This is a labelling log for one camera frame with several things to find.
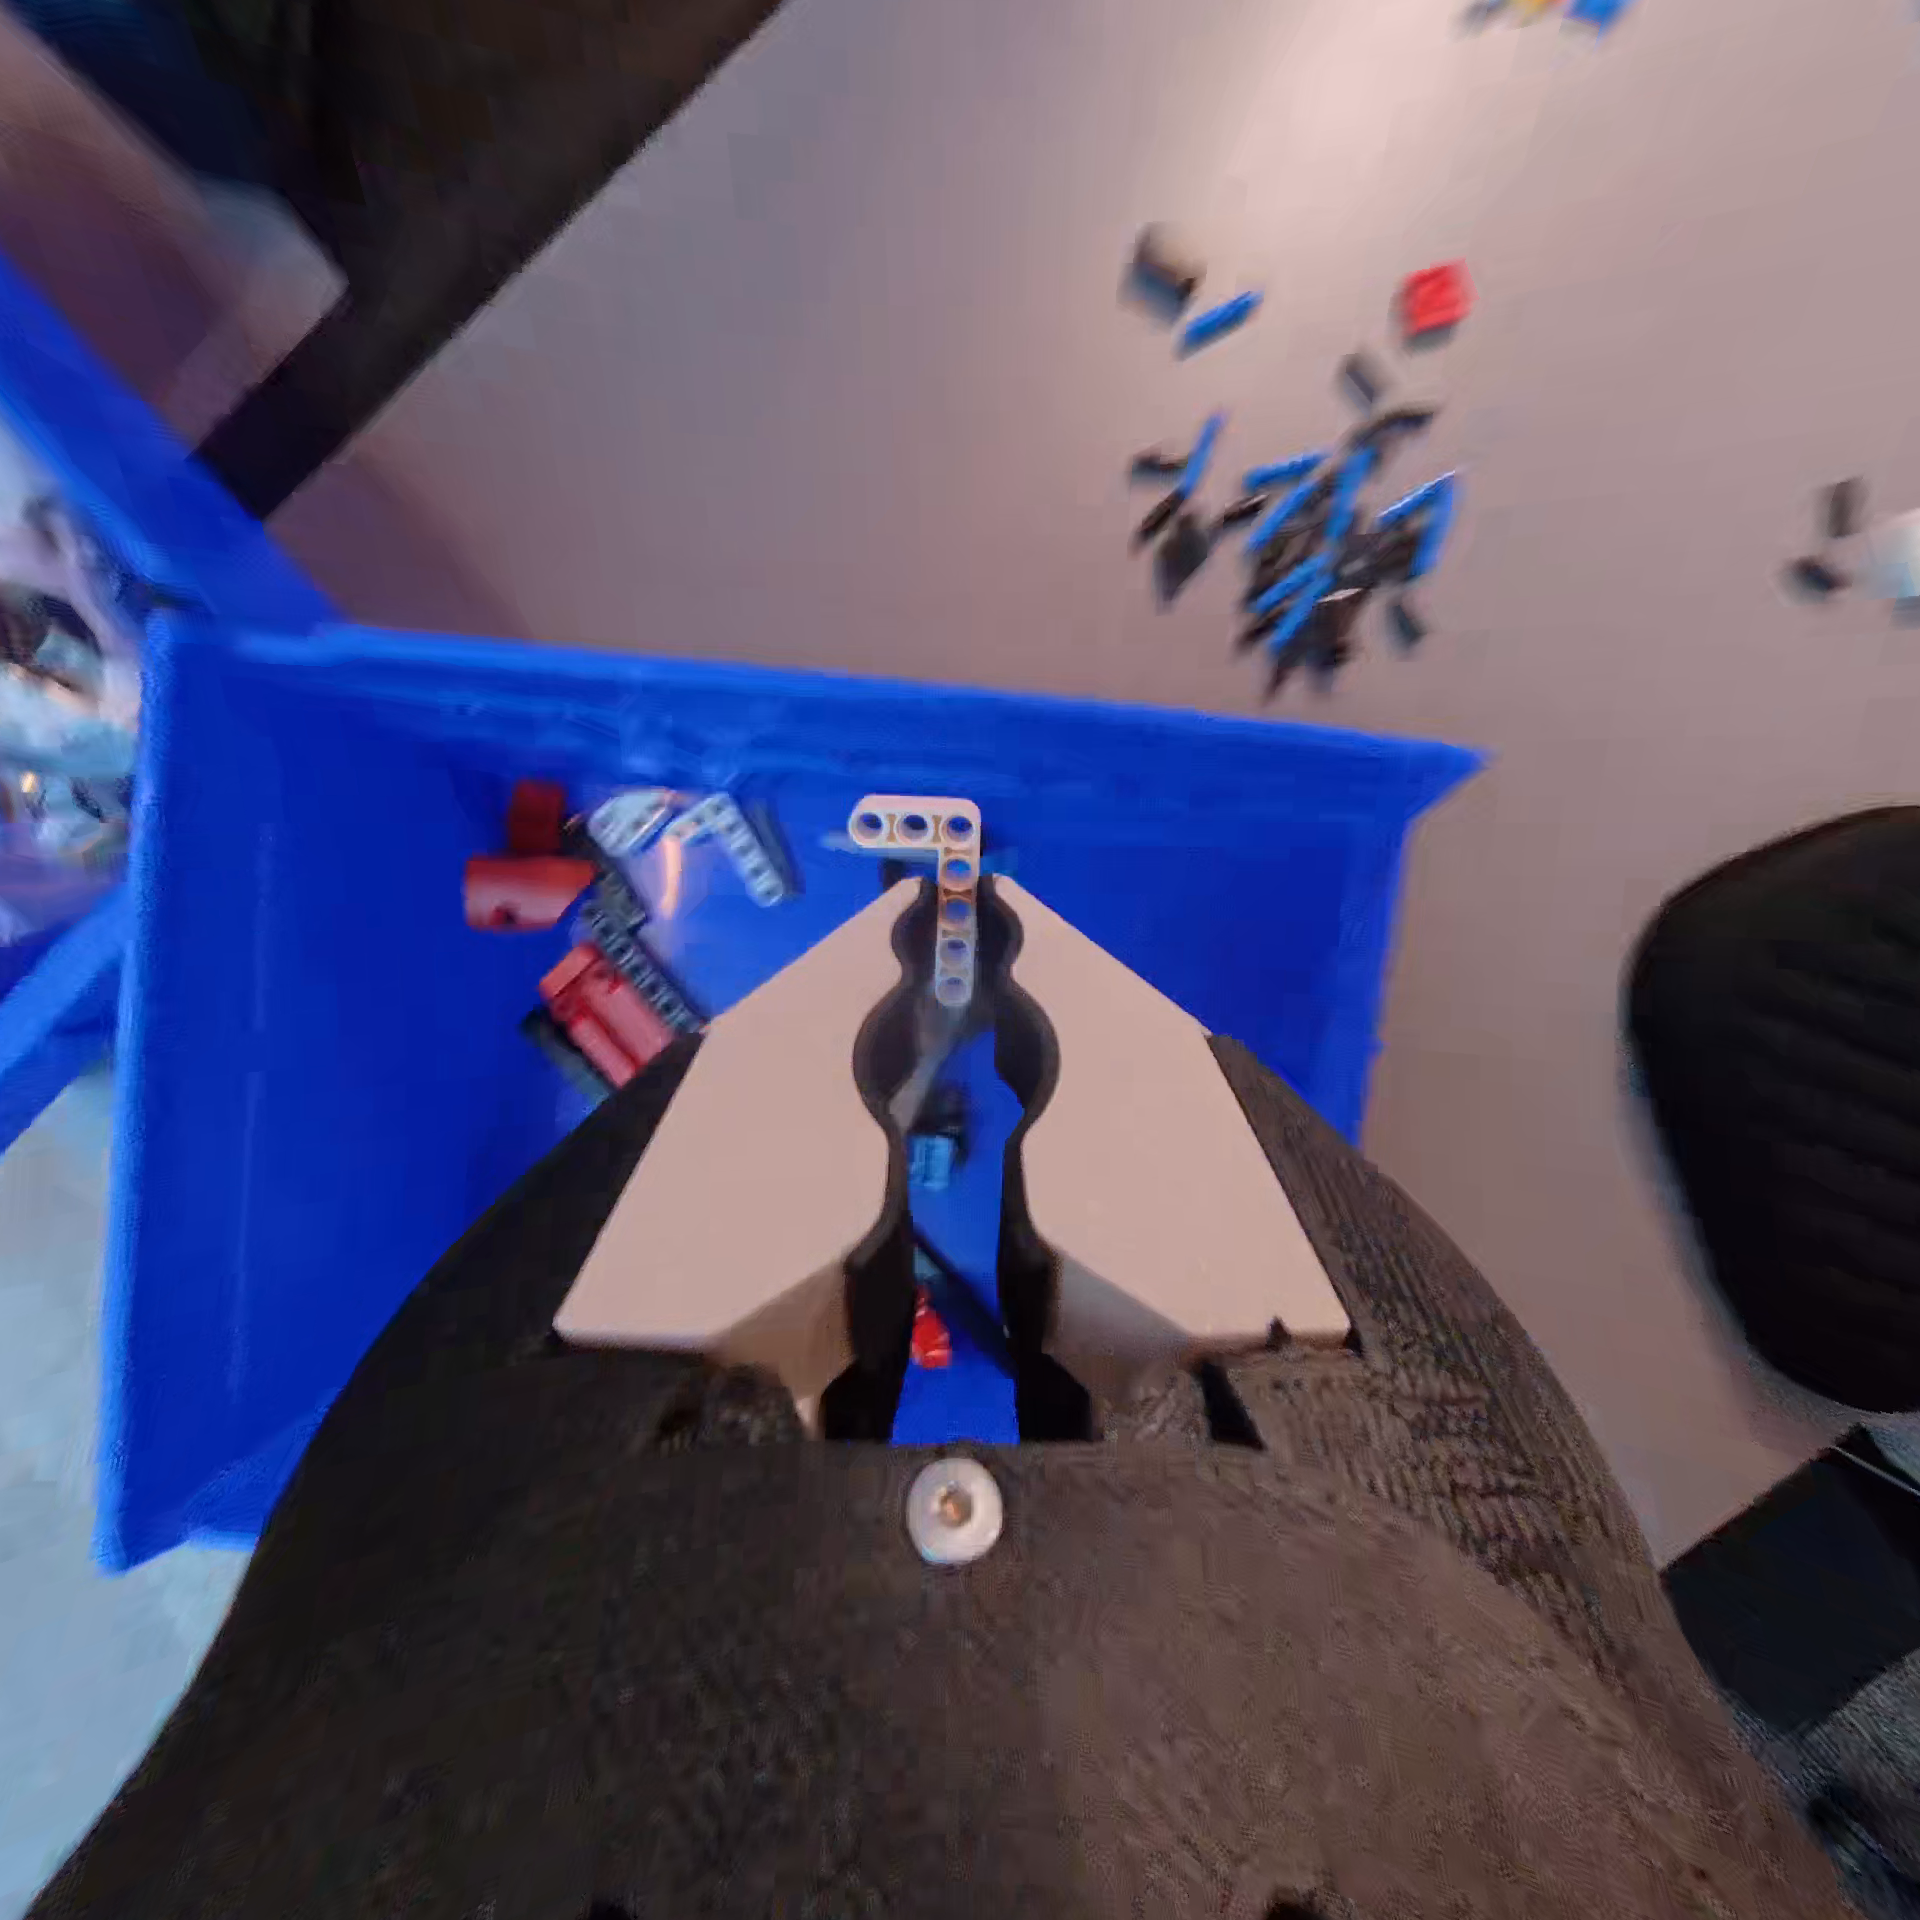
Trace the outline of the white angled lego beam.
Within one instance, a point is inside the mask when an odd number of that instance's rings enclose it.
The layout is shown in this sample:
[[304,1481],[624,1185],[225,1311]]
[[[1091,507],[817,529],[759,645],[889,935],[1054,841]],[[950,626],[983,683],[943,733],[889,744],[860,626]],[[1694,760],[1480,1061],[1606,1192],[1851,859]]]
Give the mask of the white angled lego beam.
[[980,815],[971,800],[871,793],[848,815],[854,850],[907,867],[932,884],[928,994],[961,1015],[975,993]]

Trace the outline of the heap of red grey lego beams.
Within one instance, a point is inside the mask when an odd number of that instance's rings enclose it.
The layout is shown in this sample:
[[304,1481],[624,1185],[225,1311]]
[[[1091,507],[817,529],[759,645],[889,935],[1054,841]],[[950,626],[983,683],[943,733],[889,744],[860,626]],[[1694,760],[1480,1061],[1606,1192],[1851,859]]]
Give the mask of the heap of red grey lego beams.
[[[846,847],[853,852],[860,852],[848,840],[848,827]],[[905,1133],[912,1127],[923,1092],[928,1083],[937,1077],[943,1057],[952,1049],[952,1042],[965,1039],[975,1008],[975,993],[971,1007],[961,1015],[948,1015],[929,999],[928,975],[932,933],[932,884],[918,872],[912,872],[907,867],[902,881],[920,881],[923,884],[923,996],[918,1015],[920,1057],[912,1081],[900,1091],[896,1105],[899,1117],[902,1123],[907,1178],[910,1149],[905,1145]],[[577,1066],[590,1068],[608,1085],[608,1091],[638,1083],[644,1071],[664,1066],[667,1055],[675,1055],[679,1066],[685,1071],[692,1049],[697,1049],[713,1020],[719,1017],[711,1017],[702,1028],[671,1025],[667,1020],[671,1003],[664,994],[664,987],[656,984],[652,984],[646,989],[639,987],[639,963],[644,959],[644,948],[638,948],[633,943],[620,945],[615,933],[605,933],[593,943],[575,945],[563,956],[563,961],[557,961],[552,970],[548,970],[545,978],[542,980],[545,1026],[551,1026],[555,1041],[577,1058]]]

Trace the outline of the pile of blue black lego pins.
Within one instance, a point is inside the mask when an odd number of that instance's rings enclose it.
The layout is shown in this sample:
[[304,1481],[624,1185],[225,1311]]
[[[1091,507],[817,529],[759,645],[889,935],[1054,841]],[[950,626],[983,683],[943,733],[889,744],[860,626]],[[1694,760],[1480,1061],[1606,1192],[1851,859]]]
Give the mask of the pile of blue black lego pins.
[[1232,652],[1263,665],[1265,704],[1294,681],[1334,683],[1368,612],[1401,652],[1416,652],[1428,633],[1420,589],[1456,520],[1453,468],[1399,493],[1388,485],[1403,445],[1432,429],[1439,403],[1406,391],[1374,344],[1345,353],[1333,381],[1340,435],[1227,471],[1225,492],[1213,490],[1223,412],[1189,441],[1145,445],[1127,464],[1127,481],[1150,493],[1128,546],[1150,557],[1164,605],[1212,557],[1232,556]]

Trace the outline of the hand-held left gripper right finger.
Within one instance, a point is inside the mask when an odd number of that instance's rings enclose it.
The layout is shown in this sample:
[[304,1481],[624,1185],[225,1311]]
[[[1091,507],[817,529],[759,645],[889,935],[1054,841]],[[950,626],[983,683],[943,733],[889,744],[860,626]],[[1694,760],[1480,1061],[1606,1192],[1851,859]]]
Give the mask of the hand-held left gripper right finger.
[[992,884],[993,1068],[1019,1117],[999,1316],[1022,1381],[1113,1402],[1156,1372],[1353,1319],[1182,1007],[1015,881]]

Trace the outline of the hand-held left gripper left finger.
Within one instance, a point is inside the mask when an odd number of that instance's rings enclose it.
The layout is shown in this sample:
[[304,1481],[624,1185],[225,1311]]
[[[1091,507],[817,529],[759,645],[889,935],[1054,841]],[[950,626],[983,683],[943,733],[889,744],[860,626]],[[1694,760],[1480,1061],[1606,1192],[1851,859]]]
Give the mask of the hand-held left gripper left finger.
[[557,1308],[572,1349],[774,1376],[816,1434],[889,1434],[916,1311],[905,1131],[923,884],[711,1023]]

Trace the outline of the black padded wrist rest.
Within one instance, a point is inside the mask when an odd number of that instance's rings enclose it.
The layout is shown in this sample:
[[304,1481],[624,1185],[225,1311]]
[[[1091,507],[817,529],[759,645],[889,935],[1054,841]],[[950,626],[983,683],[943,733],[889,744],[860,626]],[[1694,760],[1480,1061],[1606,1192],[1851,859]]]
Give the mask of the black padded wrist rest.
[[1870,807],[1672,891],[1622,1042],[1744,1344],[1824,1402],[1918,1409],[1918,807]]

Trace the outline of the small clear plastic bag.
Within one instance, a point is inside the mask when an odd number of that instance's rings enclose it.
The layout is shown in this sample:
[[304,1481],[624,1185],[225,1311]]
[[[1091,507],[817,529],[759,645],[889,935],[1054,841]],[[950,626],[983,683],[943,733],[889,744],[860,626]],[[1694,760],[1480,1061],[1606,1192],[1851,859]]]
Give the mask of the small clear plastic bag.
[[142,712],[137,579],[3,436],[3,947],[69,928],[127,863]]

